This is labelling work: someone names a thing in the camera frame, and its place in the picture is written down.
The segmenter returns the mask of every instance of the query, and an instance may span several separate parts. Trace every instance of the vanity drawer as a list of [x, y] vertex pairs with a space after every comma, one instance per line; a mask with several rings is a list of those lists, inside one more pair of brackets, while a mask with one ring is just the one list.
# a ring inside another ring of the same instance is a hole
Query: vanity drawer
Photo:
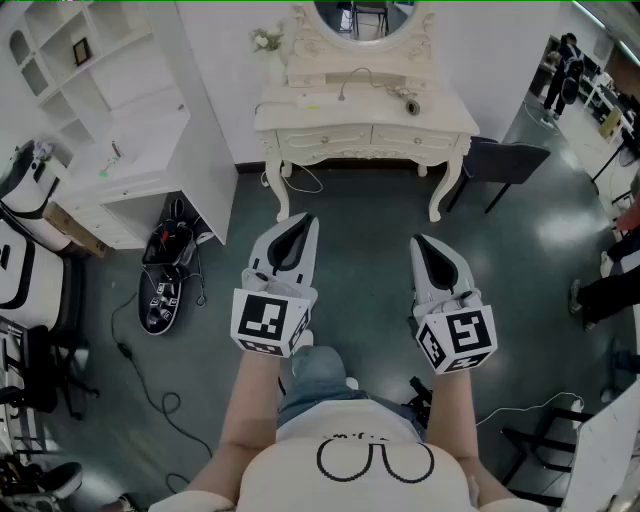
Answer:
[[451, 151], [457, 140], [457, 133], [430, 132], [401, 126], [374, 126], [371, 144], [394, 146], [406, 144], [424, 149], [426, 153], [432, 153]]
[[309, 155], [310, 150], [334, 150], [342, 146], [371, 144], [371, 125], [347, 125], [298, 130], [278, 130], [278, 145], [284, 160]]

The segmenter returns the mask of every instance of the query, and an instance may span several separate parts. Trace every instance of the white flower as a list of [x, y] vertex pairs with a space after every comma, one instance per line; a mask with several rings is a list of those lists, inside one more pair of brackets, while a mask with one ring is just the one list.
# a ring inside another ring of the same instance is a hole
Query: white flower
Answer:
[[260, 48], [266, 48], [267, 44], [269, 44], [269, 40], [264, 37], [264, 36], [256, 36], [256, 38], [254, 39], [255, 43], [260, 47]]

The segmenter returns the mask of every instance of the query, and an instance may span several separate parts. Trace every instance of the gray floor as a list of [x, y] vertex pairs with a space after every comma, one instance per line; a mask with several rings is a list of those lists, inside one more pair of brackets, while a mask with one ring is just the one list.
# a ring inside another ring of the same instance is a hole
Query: gray floor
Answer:
[[[535, 101], [532, 106], [538, 108]], [[426, 233], [467, 259], [485, 303], [493, 306], [500, 349], [473, 372], [478, 419], [497, 407], [540, 404], [559, 391], [582, 395], [589, 412], [601, 407], [607, 344], [615, 334], [622, 345], [634, 346], [632, 313], [624, 311], [585, 333], [580, 320], [567, 313], [566, 299], [574, 277], [586, 282], [598, 277], [599, 254], [613, 236], [589, 178], [562, 135], [536, 125], [521, 109], [508, 140], [543, 144], [552, 155], [489, 215], [484, 207], [500, 186], [471, 183], [452, 213], [429, 223], [427, 206], [441, 177], [437, 174], [420, 179], [408, 171], [321, 171], [324, 192], [291, 194], [292, 212], [310, 211], [320, 219], [314, 281], [320, 300], [312, 319], [316, 340], [338, 350], [363, 388], [404, 402], [413, 396], [412, 376], [425, 384], [431, 380], [406, 322], [412, 298], [409, 239]], [[293, 180], [313, 186], [304, 175]], [[195, 306], [199, 290], [192, 280], [168, 335], [145, 335], [135, 304], [116, 318], [117, 335], [134, 349], [153, 400], [177, 391], [182, 407], [172, 419], [211, 446], [241, 355], [229, 338], [233, 289], [255, 238], [272, 225], [275, 213], [276, 200], [259, 176], [240, 176], [228, 244], [202, 246], [207, 306]], [[48, 418], [64, 454], [52, 462], [70, 458], [85, 468], [74, 498], [77, 510], [125, 491], [148, 505], [168, 494], [166, 473], [193, 477], [206, 462], [202, 446], [178, 435], [148, 405], [133, 368], [111, 340], [111, 311], [135, 291], [140, 258], [139, 252], [123, 251], [88, 261], [84, 330], [92, 353], [87, 379], [102, 396], [86, 404], [82, 422], [69, 419], [64, 408]], [[288, 377], [283, 380], [286, 385]], [[568, 407], [571, 401], [563, 397], [556, 403]], [[531, 430], [541, 414], [502, 412], [479, 427], [482, 459], [491, 471], [502, 476], [515, 455], [500, 429]], [[568, 462], [566, 456], [558, 460]], [[514, 487], [540, 492], [557, 475], [531, 467]], [[565, 481], [549, 492], [560, 492]]]

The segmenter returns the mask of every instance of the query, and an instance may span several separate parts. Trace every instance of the cable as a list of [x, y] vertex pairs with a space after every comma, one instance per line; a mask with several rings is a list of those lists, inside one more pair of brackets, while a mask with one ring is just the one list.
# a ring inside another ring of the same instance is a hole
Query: cable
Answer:
[[[182, 399], [180, 398], [180, 395], [178, 393], [176, 393], [175, 391], [167, 391], [162, 395], [160, 405], [159, 406], [156, 405], [156, 403], [151, 399], [151, 395], [149, 394], [149, 388], [147, 387], [147, 382], [144, 379], [144, 375], [142, 374], [142, 372], [140, 371], [140, 368], [138, 367], [137, 363], [134, 360], [133, 351], [131, 350], [131, 348], [129, 348], [129, 346], [126, 343], [124, 343], [123, 341], [120, 341], [118, 339], [118, 337], [116, 336], [116, 330], [115, 330], [115, 317], [116, 317], [116, 315], [120, 311], [122, 311], [124, 308], [126, 308], [129, 304], [131, 304], [131, 302], [133, 301], [133, 299], [136, 298], [137, 295], [138, 295], [138, 292], [135, 292], [133, 295], [131, 295], [131, 297], [126, 302], [122, 303], [120, 306], [118, 306], [116, 309], [114, 309], [113, 312], [111, 313], [111, 337], [113, 339], [113, 342], [118, 347], [118, 350], [120, 351], [122, 356], [126, 360], [128, 360], [131, 363], [131, 365], [133, 366], [133, 369], [135, 370], [136, 375], [138, 376], [138, 379], [140, 379], [140, 385], [142, 386], [142, 390], [144, 392], [144, 396], [147, 399], [147, 402], [149, 402], [149, 405], [151, 405], [151, 407], [153, 407], [157, 412], [161, 413], [164, 416], [164, 418], [167, 420], [167, 423], [169, 423], [169, 425], [171, 425], [180, 434], [182, 434], [183, 436], [187, 437], [188, 439], [196, 441], [197, 443], [200, 443], [202, 446], [204, 446], [205, 450], [207, 451], [207, 454], [209, 455], [209, 458], [211, 458], [211, 457], [213, 457], [213, 451], [211, 450], [211, 447], [207, 443], [205, 443], [199, 437], [196, 437], [193, 434], [190, 434], [189, 432], [184, 430], [182, 427], [176, 425], [173, 421], [171, 421], [171, 418], [169, 417], [170, 414], [173, 414], [178, 409], [180, 409], [180, 406], [182, 405]], [[167, 407], [167, 403], [166, 402], [167, 402], [167, 399], [169, 399], [169, 397], [173, 397], [175, 399], [175, 403], [174, 403], [174, 405], [172, 407]], [[189, 483], [189, 480], [187, 480], [184, 476], [182, 476], [182, 475], [180, 475], [178, 473], [168, 473], [167, 474], [167, 476], [165, 477], [165, 483], [167, 485], [167, 488], [173, 494], [176, 494], [176, 491], [169, 484], [169, 478], [172, 477], [172, 476], [180, 478], [180, 479], [184, 480], [187, 483]]]
[[555, 135], [559, 135], [559, 134], [560, 134], [560, 131], [559, 131], [559, 130], [555, 130], [555, 129], [553, 129], [553, 128], [549, 128], [549, 126], [547, 126], [546, 124], [544, 124], [542, 121], [538, 121], [535, 117], [533, 117], [533, 116], [531, 115], [531, 112], [529, 112], [529, 108], [528, 108], [528, 105], [527, 105], [526, 103], [524, 103], [524, 109], [525, 109], [525, 111], [527, 112], [528, 116], [529, 116], [531, 119], [533, 119], [533, 121], [534, 121], [534, 122], [536, 122], [537, 124], [539, 124], [540, 126], [542, 126], [544, 129], [546, 129], [546, 130], [550, 130], [550, 131], [553, 133], [553, 135], [554, 135], [554, 136], [555, 136]]
[[340, 94], [338, 94], [338, 100], [339, 101], [344, 101], [346, 99], [345, 95], [344, 95], [344, 88], [347, 85], [347, 83], [349, 82], [349, 80], [351, 80], [351, 77], [353, 76], [353, 74], [356, 71], [360, 71], [361, 69], [364, 69], [367, 73], [369, 73], [369, 84], [371, 85], [371, 87], [373, 87], [375, 89], [378, 89], [380, 87], [384, 87], [387, 90], [387, 94], [389, 94], [390, 96], [395, 96], [397, 98], [413, 99], [418, 95], [417, 92], [412, 92], [407, 87], [399, 87], [399, 86], [392, 87], [392, 86], [387, 85], [387, 84], [374, 84], [373, 83], [373, 74], [371, 73], [371, 70], [369, 68], [367, 68], [367, 67], [359, 67], [359, 68], [354, 69], [351, 73], [349, 73], [349, 75], [347, 76], [345, 81], [342, 82], [342, 87], [340, 87]]
[[578, 400], [580, 400], [580, 403], [582, 404], [582, 408], [584, 409], [584, 400], [582, 399], [582, 397], [580, 395], [576, 395], [575, 393], [569, 393], [568, 391], [560, 391], [560, 393], [557, 393], [555, 395], [553, 395], [551, 398], [549, 398], [549, 400], [547, 400], [545, 403], [543, 403], [542, 405], [532, 405], [531, 407], [527, 407], [526, 409], [520, 409], [518, 407], [500, 407], [499, 409], [496, 409], [495, 411], [493, 411], [491, 414], [489, 414], [489, 416], [487, 416], [485, 419], [479, 421], [478, 423], [476, 423], [476, 427], [479, 427], [480, 425], [482, 425], [485, 421], [488, 421], [494, 414], [500, 412], [500, 411], [520, 411], [520, 412], [527, 412], [527, 411], [531, 411], [533, 409], [542, 409], [543, 407], [545, 407], [547, 404], [549, 404], [550, 402], [552, 402], [553, 400], [555, 400], [556, 398], [558, 398], [560, 395], [570, 395], [573, 396], [575, 398], [577, 398]]
[[[287, 178], [285, 178], [284, 176], [282, 176], [282, 179], [284, 180], [284, 182], [287, 184], [287, 186], [291, 189], [291, 190], [295, 190], [296, 192], [304, 192], [305, 194], [319, 194], [320, 192], [322, 192], [324, 190], [324, 185], [322, 184], [322, 182], [316, 177], [315, 174], [313, 174], [309, 169], [307, 169], [304, 165], [298, 165], [298, 167], [301, 167], [303, 170], [307, 171], [311, 177], [316, 180], [316, 182], [318, 183], [318, 185], [320, 185], [320, 188], [318, 190], [303, 190], [301, 188], [296, 188], [294, 187], [291, 183], [289, 183], [289, 180]], [[262, 183], [263, 187], [268, 187], [269, 186], [269, 181], [265, 181], [265, 176], [267, 175], [267, 171], [263, 171], [262, 174], [260, 175], [260, 183]]]
[[196, 276], [200, 278], [200, 296], [196, 299], [196, 304], [198, 305], [198, 307], [203, 308], [207, 305], [207, 297], [204, 294], [204, 275], [202, 275], [202, 265], [200, 264], [200, 248], [197, 243], [196, 243], [196, 259], [198, 260], [198, 273], [189, 274], [187, 277], [182, 279], [182, 281], [184, 282], [187, 279], [190, 279]]
[[[573, 456], [571, 457], [571, 460], [569, 461], [569, 464], [567, 464], [569, 467], [571, 467], [571, 464], [573, 464], [573, 460], [575, 459], [575, 457], [576, 457], [576, 454], [574, 453]], [[544, 491], [540, 493], [540, 496], [544, 496], [546, 492], [549, 489], [551, 489], [551, 487], [553, 487], [553, 484], [555, 484], [558, 480], [560, 480], [564, 475], [566, 475], [566, 473], [560, 473], [557, 477], [555, 477], [551, 481], [551, 483], [544, 488]]]

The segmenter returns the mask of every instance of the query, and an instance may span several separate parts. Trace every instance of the white vanity table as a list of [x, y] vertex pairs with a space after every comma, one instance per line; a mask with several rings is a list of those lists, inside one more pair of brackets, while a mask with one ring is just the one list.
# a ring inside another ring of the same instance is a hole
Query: white vanity table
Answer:
[[[288, 85], [265, 86], [254, 127], [266, 153], [266, 174], [280, 201], [277, 220], [289, 217], [282, 176], [291, 164], [327, 158], [400, 158], [426, 166], [448, 162], [429, 203], [429, 218], [440, 220], [438, 205], [460, 176], [462, 158], [479, 129], [462, 100], [443, 87], [432, 61], [433, 14], [418, 3], [395, 32], [376, 41], [352, 41], [334, 32], [313, 3], [294, 7], [297, 32], [287, 64]], [[405, 99], [373, 87], [398, 85], [417, 95], [412, 116]]]

